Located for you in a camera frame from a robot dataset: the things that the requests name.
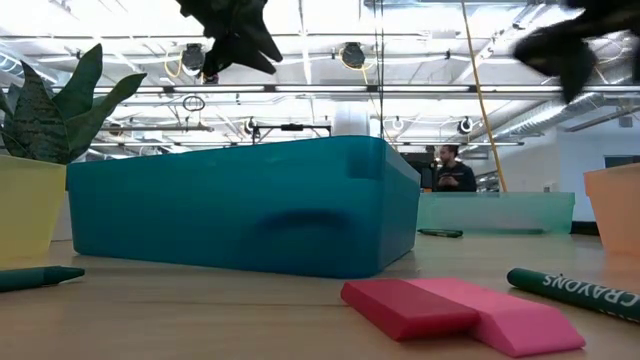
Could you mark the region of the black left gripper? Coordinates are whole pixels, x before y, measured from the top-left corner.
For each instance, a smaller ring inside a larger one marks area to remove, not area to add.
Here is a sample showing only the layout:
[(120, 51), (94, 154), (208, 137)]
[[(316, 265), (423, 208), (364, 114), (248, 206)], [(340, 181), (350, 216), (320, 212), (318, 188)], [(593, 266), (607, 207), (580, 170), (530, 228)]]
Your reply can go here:
[(281, 62), (283, 56), (263, 19), (263, 0), (177, 0), (183, 17), (193, 17), (203, 26), (207, 38), (243, 33), (248, 40), (226, 37), (216, 40), (205, 54), (202, 73), (205, 77), (219, 74), (233, 64), (243, 65), (273, 75), (276, 68), (268, 58)]

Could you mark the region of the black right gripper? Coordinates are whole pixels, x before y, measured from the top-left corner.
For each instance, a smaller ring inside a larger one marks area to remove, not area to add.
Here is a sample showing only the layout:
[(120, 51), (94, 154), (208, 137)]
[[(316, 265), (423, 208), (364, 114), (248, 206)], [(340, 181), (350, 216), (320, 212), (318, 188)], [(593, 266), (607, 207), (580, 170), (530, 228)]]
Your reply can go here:
[(565, 0), (583, 12), (570, 21), (569, 33), (539, 28), (519, 40), (512, 55), (527, 67), (548, 77), (558, 77), (565, 103), (578, 97), (597, 63), (595, 53), (580, 38), (630, 31), (639, 35), (639, 0)]

